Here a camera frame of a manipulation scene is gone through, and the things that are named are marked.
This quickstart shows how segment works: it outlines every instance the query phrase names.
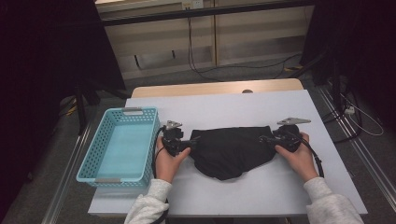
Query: human hand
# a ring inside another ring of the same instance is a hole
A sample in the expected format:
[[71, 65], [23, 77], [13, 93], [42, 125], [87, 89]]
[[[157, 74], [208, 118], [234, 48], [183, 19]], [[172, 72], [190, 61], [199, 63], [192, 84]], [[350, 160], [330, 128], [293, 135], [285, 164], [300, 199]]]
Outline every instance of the human hand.
[[[301, 135], [306, 142], [309, 142], [308, 134], [301, 133]], [[314, 166], [312, 152], [306, 145], [300, 144], [299, 148], [295, 152], [289, 152], [278, 145], [275, 146], [275, 150], [289, 162], [291, 168], [297, 172], [304, 182], [318, 177], [318, 173]]]
[[181, 162], [189, 156], [191, 149], [188, 147], [180, 152], [177, 156], [173, 157], [169, 155], [165, 148], [163, 148], [162, 137], [157, 139], [157, 148], [160, 150], [155, 162], [157, 178], [168, 183], [172, 183], [173, 178], [177, 173], [178, 167], [180, 166]]

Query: gray jacket sleeve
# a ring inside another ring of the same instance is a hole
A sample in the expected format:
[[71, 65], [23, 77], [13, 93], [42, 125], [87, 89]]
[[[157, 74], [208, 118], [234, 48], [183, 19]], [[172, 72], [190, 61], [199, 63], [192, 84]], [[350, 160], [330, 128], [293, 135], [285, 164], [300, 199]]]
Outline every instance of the gray jacket sleeve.
[[352, 202], [343, 195], [333, 193], [324, 178], [313, 178], [304, 184], [304, 188], [312, 202], [306, 207], [311, 224], [363, 223]]
[[139, 195], [125, 218], [125, 224], [146, 224], [157, 220], [169, 208], [165, 203], [172, 185], [161, 179], [151, 179], [148, 194]]

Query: black fabric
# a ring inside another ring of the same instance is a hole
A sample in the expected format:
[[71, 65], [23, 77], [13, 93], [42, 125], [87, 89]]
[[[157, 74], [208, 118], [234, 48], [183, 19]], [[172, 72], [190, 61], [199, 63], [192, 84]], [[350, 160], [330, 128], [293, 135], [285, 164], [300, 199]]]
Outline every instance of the black fabric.
[[193, 130], [191, 139], [200, 138], [190, 156], [204, 175], [219, 180], [236, 178], [275, 156], [273, 148], [259, 141], [262, 135], [274, 137], [269, 126]]

